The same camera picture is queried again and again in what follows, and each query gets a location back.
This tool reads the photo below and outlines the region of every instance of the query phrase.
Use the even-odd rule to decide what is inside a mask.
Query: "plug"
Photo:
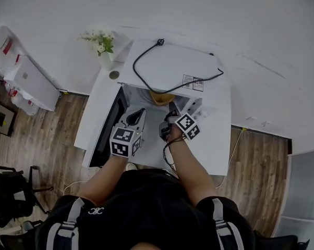
[[[266,127],[268,124],[271,124],[271,122],[269,122],[269,121],[264,121],[264,122],[261,124],[261,126]]]
[[[164,44],[164,39],[157,40],[157,45],[163,45],[163,44]]]

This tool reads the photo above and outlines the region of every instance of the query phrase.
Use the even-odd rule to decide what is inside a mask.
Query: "orange object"
[[[149,91],[149,93],[157,106],[165,106],[176,97],[174,94],[155,94],[151,91]]]

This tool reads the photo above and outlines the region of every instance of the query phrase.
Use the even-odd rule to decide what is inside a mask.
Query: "power cord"
[[[63,190],[63,195],[64,195],[64,192],[65,192],[65,190],[66,190],[67,188],[69,188],[70,186],[72,186],[72,185],[75,184],[75,183],[80,183],[80,182],[87,182],[87,181],[75,181],[75,182],[69,184],[68,186],[66,186],[66,187],[64,188],[64,190]]]
[[[177,171],[175,170],[175,168],[173,167],[173,166],[174,166],[174,163],[173,163],[173,164],[170,164],[170,163],[167,161],[166,154],[165,154],[165,150],[166,150],[166,148],[167,148],[170,144],[175,143],[175,142],[183,141],[185,138],[186,138],[186,137],[185,137],[184,135],[182,135],[182,136],[180,136],[180,137],[178,137],[178,138],[176,138],[176,139],[173,139],[172,141],[169,141],[169,142],[164,146],[164,148],[163,148],[163,158],[164,158],[165,162],[170,166],[170,168],[172,169],[172,171],[173,171],[176,175],[178,175],[178,174],[177,174]]]
[[[164,92],[156,91],[156,90],[154,90],[153,88],[151,88],[151,87],[146,83],[146,81],[141,77],[141,75],[136,71],[135,65],[136,65],[137,61],[138,61],[142,56],[144,56],[147,52],[149,52],[150,50],[152,50],[152,49],[155,48],[156,46],[161,46],[161,45],[163,45],[163,44],[164,44],[164,39],[158,39],[157,42],[156,42],[153,46],[151,46],[149,49],[147,49],[146,51],[144,51],[138,58],[136,58],[136,60],[135,60],[134,63],[132,64],[132,69],[134,70],[134,72],[135,72],[135,74],[137,75],[137,77],[139,77],[140,80],[146,85],[146,87],[147,87],[151,92],[153,92],[153,93],[155,93],[155,94],[167,94],[167,93],[169,93],[169,92],[172,92],[172,91],[174,91],[174,90],[176,90],[176,89],[179,89],[179,88],[181,88],[181,87],[183,87],[183,86],[186,86],[186,85],[189,85],[189,84],[191,84],[191,83],[202,82],[202,81],[210,81],[210,80],[213,80],[213,79],[215,79],[215,78],[217,78],[217,77],[219,77],[219,76],[221,76],[221,75],[224,74],[224,72],[223,72],[221,69],[218,68],[219,72],[221,72],[221,73],[219,73],[219,74],[217,74],[217,75],[215,75],[215,76],[212,76],[212,77],[210,77],[210,78],[199,79],[199,80],[194,80],[194,81],[186,82],[186,83],[184,83],[184,84],[181,84],[181,85],[179,85],[179,86],[177,86],[177,87],[174,87],[174,88],[172,88],[172,89],[170,89],[170,90],[167,90],[167,91],[164,91]]]
[[[230,157],[229,162],[228,162],[228,170],[229,170],[229,165],[230,165],[231,159],[232,159],[232,157],[234,156],[236,146],[237,146],[238,141],[239,141],[239,139],[240,139],[240,136],[243,134],[243,132],[245,132],[246,130],[249,130],[249,129],[256,128],[256,127],[265,127],[266,125],[267,125],[267,124],[266,124],[265,122],[263,122],[261,125],[256,125],[256,126],[253,126],[253,127],[250,127],[250,128],[242,128],[242,129],[241,129],[241,132],[240,132],[240,134],[239,134],[239,136],[238,136],[238,138],[237,138],[236,144],[235,144],[235,146],[234,146],[234,148],[233,148],[233,150],[232,150],[231,157]],[[222,182],[221,182],[217,187],[215,187],[215,189],[217,189],[217,188],[219,188],[219,187],[222,186],[222,184],[223,184],[223,182],[224,182],[226,176],[223,177]]]

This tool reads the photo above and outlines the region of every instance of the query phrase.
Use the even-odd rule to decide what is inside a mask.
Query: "black chair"
[[[42,224],[38,221],[25,221],[22,224],[26,232],[20,235],[1,235],[0,239],[5,250],[35,250],[35,227]]]
[[[256,230],[254,232],[256,238],[255,249],[259,250],[306,250],[310,242],[308,240],[306,243],[299,243],[298,237],[295,235],[267,238]]]
[[[12,218],[28,217],[33,212],[34,205],[48,214],[37,200],[35,193],[51,191],[54,188],[43,189],[32,188],[32,171],[38,169],[36,166],[30,167],[29,179],[26,182],[22,176],[23,172],[14,168],[2,167],[2,170],[10,170],[0,173],[0,227],[3,228]]]

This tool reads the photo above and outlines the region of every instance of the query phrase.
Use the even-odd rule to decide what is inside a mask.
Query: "small round object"
[[[120,73],[117,70],[113,70],[110,72],[110,78],[112,80],[119,78],[119,76],[120,76]]]

